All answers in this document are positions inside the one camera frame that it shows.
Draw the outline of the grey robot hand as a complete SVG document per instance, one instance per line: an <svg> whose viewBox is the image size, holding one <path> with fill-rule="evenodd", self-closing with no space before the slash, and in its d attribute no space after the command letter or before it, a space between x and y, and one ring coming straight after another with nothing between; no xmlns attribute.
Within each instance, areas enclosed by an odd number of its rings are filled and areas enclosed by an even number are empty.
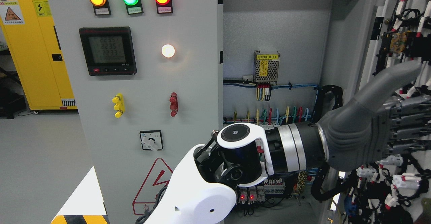
<svg viewBox="0 0 431 224"><path fill-rule="evenodd" d="M416 79L421 63L408 61L383 69L343 107L326 113L318 125L328 147L327 163L348 172L388 155L388 144L430 132L430 97L403 101L391 95Z"/></svg>

